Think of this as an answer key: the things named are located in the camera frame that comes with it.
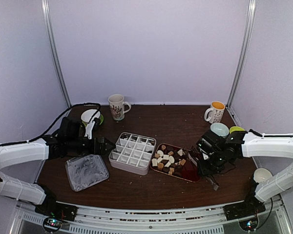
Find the white bowl green rim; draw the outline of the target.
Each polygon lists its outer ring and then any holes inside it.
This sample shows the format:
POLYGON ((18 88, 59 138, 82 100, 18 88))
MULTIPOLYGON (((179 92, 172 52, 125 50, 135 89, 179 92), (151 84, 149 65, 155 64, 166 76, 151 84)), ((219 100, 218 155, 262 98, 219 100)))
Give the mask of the white bowl green rim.
POLYGON ((98 111, 97 109, 89 109, 82 113, 81 120, 84 124, 88 124, 91 119, 93 118, 100 119, 100 116, 101 116, 101 112, 98 111))

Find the aluminium frame post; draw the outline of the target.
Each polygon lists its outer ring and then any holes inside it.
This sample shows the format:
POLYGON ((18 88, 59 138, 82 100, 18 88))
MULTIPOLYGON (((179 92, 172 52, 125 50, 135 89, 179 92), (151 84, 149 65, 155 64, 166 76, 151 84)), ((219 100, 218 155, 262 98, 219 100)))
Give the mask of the aluminium frame post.
POLYGON ((236 95, 238 85, 243 73, 243 68, 246 62, 246 57, 247 57, 247 51, 249 48, 252 31, 253 31, 255 13, 256 13, 256 0, 249 0, 249 6, 248 6, 248 12, 246 16, 245 30, 244 30, 244 36, 242 40, 240 55, 239 55, 238 64, 237 64, 237 68, 236 68, 234 79, 233 79, 233 84, 230 90, 230 95, 227 102, 228 110, 232 108, 234 97, 236 95))
POLYGON ((54 37, 54 32, 53 32, 53 27, 52 27, 52 19, 51 19, 51 13, 50 13, 50 7, 49 7, 49 1, 48 0, 42 0, 42 13, 45 21, 45 26, 48 34, 48 40, 49 40, 49 45, 51 49, 51 54, 52 54, 52 60, 55 68, 55 72, 57 75, 57 79, 60 84, 60 89, 63 94, 64 100, 66 102, 67 107, 71 107, 71 101, 69 98, 69 94, 67 91, 67 87, 63 78, 63 73, 62 73, 62 68, 58 56, 58 51, 56 47, 56 41, 54 37))

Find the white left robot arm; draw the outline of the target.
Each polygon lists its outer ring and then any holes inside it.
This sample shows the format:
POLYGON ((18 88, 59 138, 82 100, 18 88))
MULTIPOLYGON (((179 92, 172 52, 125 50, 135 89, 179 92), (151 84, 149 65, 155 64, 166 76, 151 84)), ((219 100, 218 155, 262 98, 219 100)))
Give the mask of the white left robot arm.
POLYGON ((52 135, 19 142, 0 144, 0 195, 23 200, 41 208, 49 216, 57 216, 61 209, 56 196, 47 188, 7 176, 1 169, 30 161, 53 160, 75 152, 104 156, 116 145, 105 137, 93 137, 92 131, 100 126, 100 119, 88 123, 85 136, 80 135, 82 122, 64 117, 58 130, 52 135))

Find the red chocolate tray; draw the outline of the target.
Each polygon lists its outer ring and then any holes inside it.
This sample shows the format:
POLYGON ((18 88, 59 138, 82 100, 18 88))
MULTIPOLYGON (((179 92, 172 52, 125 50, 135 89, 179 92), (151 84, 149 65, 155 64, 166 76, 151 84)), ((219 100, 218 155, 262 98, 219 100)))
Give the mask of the red chocolate tray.
POLYGON ((171 144, 161 143, 153 153, 149 167, 170 177, 198 182, 201 177, 197 166, 190 158, 189 150, 171 144))

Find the dark bowl white inside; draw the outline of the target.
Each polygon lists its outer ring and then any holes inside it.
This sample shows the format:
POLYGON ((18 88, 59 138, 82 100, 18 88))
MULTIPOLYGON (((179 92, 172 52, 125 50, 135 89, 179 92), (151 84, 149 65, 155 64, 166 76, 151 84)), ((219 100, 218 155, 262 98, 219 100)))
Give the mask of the dark bowl white inside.
POLYGON ((257 168, 251 177, 251 184, 253 186, 268 184, 272 181, 272 179, 272 173, 268 169, 257 168))

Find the light blue bowl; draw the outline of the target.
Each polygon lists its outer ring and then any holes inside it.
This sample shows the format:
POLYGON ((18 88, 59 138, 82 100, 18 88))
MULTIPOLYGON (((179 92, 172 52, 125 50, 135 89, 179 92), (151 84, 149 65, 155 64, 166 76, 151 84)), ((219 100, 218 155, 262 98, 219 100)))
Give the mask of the light blue bowl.
POLYGON ((220 122, 213 123, 210 126, 210 130, 220 137, 227 137, 230 133, 229 128, 220 122))

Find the metal front rail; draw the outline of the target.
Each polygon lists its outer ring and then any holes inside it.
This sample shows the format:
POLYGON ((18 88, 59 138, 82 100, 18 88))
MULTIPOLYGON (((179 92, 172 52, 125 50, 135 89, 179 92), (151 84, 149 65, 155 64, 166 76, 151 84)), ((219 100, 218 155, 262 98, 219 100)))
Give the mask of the metal front rail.
POLYGON ((281 199, 265 204, 262 213, 228 220, 223 206, 170 210, 121 210, 77 206, 74 220, 58 234, 247 234, 247 221, 257 220, 256 234, 291 234, 292 226, 281 199))

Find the bunny print tin lid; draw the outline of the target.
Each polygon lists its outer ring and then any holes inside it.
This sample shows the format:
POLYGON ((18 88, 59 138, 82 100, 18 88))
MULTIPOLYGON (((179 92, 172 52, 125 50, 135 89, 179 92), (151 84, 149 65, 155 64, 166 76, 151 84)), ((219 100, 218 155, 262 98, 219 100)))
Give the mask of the bunny print tin lid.
POLYGON ((108 169, 100 155, 74 157, 65 162, 70 187, 79 192, 109 178, 108 169))

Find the left aluminium frame post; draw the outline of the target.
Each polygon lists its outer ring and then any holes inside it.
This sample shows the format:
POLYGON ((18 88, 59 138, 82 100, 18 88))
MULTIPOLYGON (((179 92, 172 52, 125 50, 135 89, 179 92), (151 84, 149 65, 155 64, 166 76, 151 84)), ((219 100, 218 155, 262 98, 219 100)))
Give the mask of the left aluminium frame post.
POLYGON ((49 1, 48 0, 42 0, 42 13, 45 21, 45 26, 48 34, 48 40, 49 40, 49 45, 51 49, 51 54, 52 54, 52 60, 55 68, 55 72, 57 75, 57 79, 60 84, 60 89, 63 94, 64 100, 66 102, 67 107, 71 107, 71 101, 69 98, 69 94, 67 91, 67 87, 63 78, 63 73, 62 73, 62 68, 58 56, 58 51, 56 47, 56 41, 54 37, 54 32, 53 32, 53 27, 52 27, 52 19, 51 19, 51 13, 50 13, 50 7, 49 7, 49 1))

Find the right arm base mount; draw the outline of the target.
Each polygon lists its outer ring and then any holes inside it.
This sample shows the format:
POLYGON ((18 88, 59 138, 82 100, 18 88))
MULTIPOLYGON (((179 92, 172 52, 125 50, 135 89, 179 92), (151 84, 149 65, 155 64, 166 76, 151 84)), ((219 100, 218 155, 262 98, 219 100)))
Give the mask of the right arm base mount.
POLYGON ((227 221, 236 220, 246 232, 255 231, 259 226, 258 214, 266 210, 265 205, 240 202, 223 207, 227 221))

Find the white divided tin box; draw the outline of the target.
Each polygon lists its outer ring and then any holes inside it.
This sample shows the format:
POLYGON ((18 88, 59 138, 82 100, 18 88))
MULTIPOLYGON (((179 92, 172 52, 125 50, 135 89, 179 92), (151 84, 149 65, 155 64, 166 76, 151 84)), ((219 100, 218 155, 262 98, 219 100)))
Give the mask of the white divided tin box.
POLYGON ((116 141, 115 149, 109 154, 109 162, 113 168, 145 176, 155 146, 154 138, 123 132, 116 141))

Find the lime green bowl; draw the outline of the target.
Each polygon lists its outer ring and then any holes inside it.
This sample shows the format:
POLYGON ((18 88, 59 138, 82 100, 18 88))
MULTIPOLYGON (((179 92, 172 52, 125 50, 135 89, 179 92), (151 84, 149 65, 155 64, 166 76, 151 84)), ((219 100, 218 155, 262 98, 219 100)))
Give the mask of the lime green bowl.
POLYGON ((236 131, 245 131, 245 129, 242 128, 242 127, 239 127, 239 126, 232 126, 229 129, 230 134, 233 133, 233 132, 236 132, 236 131))

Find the beige floral mug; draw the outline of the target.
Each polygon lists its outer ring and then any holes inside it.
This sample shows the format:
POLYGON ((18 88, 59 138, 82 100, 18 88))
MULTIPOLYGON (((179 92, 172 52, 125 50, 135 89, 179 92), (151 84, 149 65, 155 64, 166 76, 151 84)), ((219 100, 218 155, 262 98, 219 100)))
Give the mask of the beige floral mug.
POLYGON ((125 113, 131 110, 131 104, 125 101, 121 94, 113 94, 108 98, 112 117, 115 121, 121 121, 125 118, 125 113))

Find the metal serving tongs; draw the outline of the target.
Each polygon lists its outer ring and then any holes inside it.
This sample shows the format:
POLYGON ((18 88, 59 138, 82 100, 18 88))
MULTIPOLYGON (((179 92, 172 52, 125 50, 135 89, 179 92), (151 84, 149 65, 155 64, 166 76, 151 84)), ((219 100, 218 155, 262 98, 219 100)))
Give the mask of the metal serving tongs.
MULTIPOLYGON (((197 167, 198 163, 201 163, 202 160, 204 160, 200 154, 199 151, 197 151, 193 146, 191 147, 191 149, 184 149, 185 154, 187 156, 187 158, 197 167)), ((213 189, 215 191, 218 190, 219 188, 219 183, 215 180, 215 178, 213 177, 213 175, 210 176, 205 176, 204 178, 206 178, 212 185, 213 189)))

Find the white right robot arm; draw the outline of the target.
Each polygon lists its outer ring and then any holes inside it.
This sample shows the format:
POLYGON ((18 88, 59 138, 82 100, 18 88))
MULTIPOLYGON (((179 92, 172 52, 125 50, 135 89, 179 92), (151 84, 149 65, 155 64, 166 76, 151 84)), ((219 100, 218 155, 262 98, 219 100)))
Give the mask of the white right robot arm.
POLYGON ((254 130, 233 131, 226 137, 206 131, 196 143, 203 155, 197 162, 200 176, 213 176, 223 171, 225 164, 234 163, 238 158, 263 160, 269 169, 279 162, 287 166, 260 178, 254 173, 255 188, 251 196, 241 203, 241 212, 251 215, 263 203, 293 187, 293 133, 265 134, 254 130))

